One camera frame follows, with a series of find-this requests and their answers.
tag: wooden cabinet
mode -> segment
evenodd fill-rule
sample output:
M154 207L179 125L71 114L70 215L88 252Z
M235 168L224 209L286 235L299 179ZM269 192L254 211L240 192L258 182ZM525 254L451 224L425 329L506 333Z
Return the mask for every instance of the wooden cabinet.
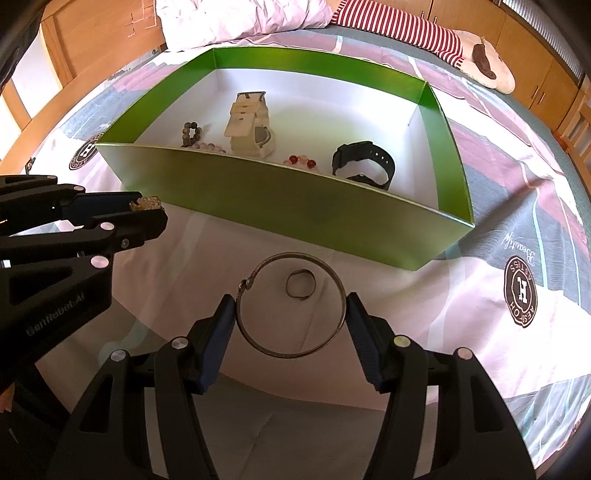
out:
M552 54L517 20L507 16L496 50L515 77L513 97L531 107L554 61Z
M429 20L452 30L465 30L496 46L507 14L490 0L433 0Z
M410 14L424 18L429 16L431 0L378 0L379 3L404 10Z
M579 88L571 80L570 75L553 59L530 110L555 131L564 120L578 91Z
M62 86L102 58L118 69L165 42L154 0L53 0L41 31Z

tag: pillow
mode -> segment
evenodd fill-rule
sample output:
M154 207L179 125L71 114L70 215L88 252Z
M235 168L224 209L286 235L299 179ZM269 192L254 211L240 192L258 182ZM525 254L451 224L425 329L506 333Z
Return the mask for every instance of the pillow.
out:
M157 0L171 51L299 28L323 28L332 10L326 0Z

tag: striped fabric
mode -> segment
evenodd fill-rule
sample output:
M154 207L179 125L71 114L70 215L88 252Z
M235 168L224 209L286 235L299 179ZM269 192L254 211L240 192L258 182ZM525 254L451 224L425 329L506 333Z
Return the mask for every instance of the striped fabric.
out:
M423 48L456 68L464 60L460 38L452 30L372 0L343 0L330 23Z

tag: ring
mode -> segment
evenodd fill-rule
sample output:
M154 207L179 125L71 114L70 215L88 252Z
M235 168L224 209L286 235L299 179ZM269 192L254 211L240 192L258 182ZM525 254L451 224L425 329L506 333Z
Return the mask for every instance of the ring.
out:
M242 295L244 295L245 291L250 290L252 288L252 285L254 284L255 278L258 275L258 273L264 267L266 267L268 264L275 262L277 260L282 260L284 258L299 258L301 260L307 260L309 262L312 262L313 264L318 265L320 268L322 268L322 270L324 270L325 272L328 273L330 278L333 279L333 281L336 283L337 288L339 289L339 296L340 296L340 303L341 303L341 314L340 314L339 324L336 326L335 331L320 345L317 345L314 348L311 348L309 350L305 350L305 351L299 352L299 353L274 352L274 351L269 350L269 349L263 347L262 345L259 345L258 343L256 343L254 341L254 339L248 334L248 332L244 328L244 324L242 322L242 315L240 313L241 303L242 303ZM301 252L284 252L282 254L272 255L271 257L266 258L265 260L263 260L261 263L258 264L258 266L253 270L253 272L251 273L251 275L248 278L246 278L240 282L240 285L238 286L238 293L236 295L236 324L238 325L238 329L240 330L240 333L246 339L246 341L248 343L250 343L254 348L259 350L261 353L264 353L265 355L273 356L275 358L293 359L293 358L301 358L303 356L307 356L307 355L311 355L313 353L316 353L318 350L325 347L333 338L335 338L337 333L340 332L341 328L345 324L346 314L347 314L347 294L345 292L345 287L343 286L343 283L341 282L339 276L326 262L322 261L320 258L316 258L312 255L301 253Z
M308 295L292 295L290 293L290 280L292 277L295 277L296 275L302 275L302 274L306 274L306 275L309 275L312 277L312 281L314 282L314 287L312 288L312 291L310 293L308 293ZM287 280L285 281L285 293L287 293L287 295L289 297L291 297L292 299L307 300L314 294L315 291L316 291L316 277L307 268L302 268L300 270L296 270L295 272L291 272L289 274L289 276L287 277Z

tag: black watch strap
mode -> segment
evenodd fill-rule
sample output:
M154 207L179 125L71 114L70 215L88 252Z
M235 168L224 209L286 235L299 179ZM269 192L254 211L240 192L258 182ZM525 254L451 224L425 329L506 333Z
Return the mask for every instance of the black watch strap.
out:
M333 175L340 168L343 168L350 161L359 161L368 158L380 165L388 175L388 181L379 184L364 174L347 177L349 180L365 183L381 190L388 190L394 178L394 159L383 148L374 145L372 142L357 142L341 145L333 155Z

